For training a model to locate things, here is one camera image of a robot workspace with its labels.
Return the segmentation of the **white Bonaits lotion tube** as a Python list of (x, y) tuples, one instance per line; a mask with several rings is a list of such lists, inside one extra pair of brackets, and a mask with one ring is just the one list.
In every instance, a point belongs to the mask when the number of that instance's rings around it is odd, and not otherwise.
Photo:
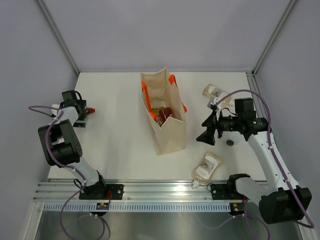
[(224, 131), (222, 133), (221, 140), (227, 145), (227, 146), (235, 146), (239, 143), (242, 135), (238, 131)]

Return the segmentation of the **clear Malory soap bottle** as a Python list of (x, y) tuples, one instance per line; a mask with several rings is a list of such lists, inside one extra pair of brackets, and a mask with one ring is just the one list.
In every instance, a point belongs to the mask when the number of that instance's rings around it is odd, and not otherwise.
[[(221, 88), (213, 85), (213, 84), (208, 84), (203, 92), (202, 95), (208, 99), (211, 99), (212, 97), (218, 98), (218, 100), (221, 100), (223, 97), (226, 97), (229, 93), (222, 90)], [(229, 96), (226, 99), (223, 100), (221, 103), (223, 107), (227, 107), (230, 105), (230, 101), (232, 100), (232, 97)]]
[(209, 184), (214, 173), (222, 163), (223, 161), (218, 155), (207, 151), (191, 173), (191, 188), (196, 189), (199, 186)]

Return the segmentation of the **red Fairy dish soap bottle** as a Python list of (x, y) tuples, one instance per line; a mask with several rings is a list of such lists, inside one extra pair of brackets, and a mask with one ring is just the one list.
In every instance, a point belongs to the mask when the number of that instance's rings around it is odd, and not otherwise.
[(152, 108), (150, 115), (154, 121), (161, 127), (164, 122), (172, 116), (172, 110), (170, 107), (158, 107)]

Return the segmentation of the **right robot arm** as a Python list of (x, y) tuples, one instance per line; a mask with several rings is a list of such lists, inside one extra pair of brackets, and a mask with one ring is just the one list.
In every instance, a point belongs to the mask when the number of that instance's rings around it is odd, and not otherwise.
[(255, 153), (268, 187), (255, 182), (250, 175), (238, 173), (229, 176), (226, 192), (233, 199), (241, 195), (254, 202), (265, 223), (296, 222), (302, 224), (312, 199), (310, 190), (302, 188), (289, 173), (264, 117), (257, 117), (254, 110), (236, 116), (223, 116), (217, 107), (202, 123), (206, 130), (196, 138), (198, 142), (215, 145), (215, 133), (221, 138), (224, 132), (237, 132)]

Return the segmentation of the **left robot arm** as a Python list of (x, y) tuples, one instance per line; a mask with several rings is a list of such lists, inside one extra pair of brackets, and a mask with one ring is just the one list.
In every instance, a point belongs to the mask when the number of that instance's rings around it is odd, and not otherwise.
[(52, 122), (38, 129), (45, 159), (50, 166), (65, 169), (74, 176), (74, 184), (89, 199), (103, 199), (108, 192), (103, 176), (83, 158), (83, 149), (75, 133), (78, 121), (94, 111), (75, 90), (62, 93), (62, 102), (50, 107)]

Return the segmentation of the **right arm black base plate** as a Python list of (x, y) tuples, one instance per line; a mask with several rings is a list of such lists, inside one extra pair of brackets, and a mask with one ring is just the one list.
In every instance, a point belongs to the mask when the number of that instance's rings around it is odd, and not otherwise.
[(241, 200), (247, 199), (246, 196), (236, 191), (230, 190), (226, 183), (210, 183), (208, 185), (213, 200)]

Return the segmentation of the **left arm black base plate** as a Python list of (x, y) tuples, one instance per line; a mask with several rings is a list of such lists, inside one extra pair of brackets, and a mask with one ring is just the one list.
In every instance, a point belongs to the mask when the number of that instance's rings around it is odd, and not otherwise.
[(79, 193), (80, 200), (122, 200), (124, 185), (118, 183), (86, 186)]

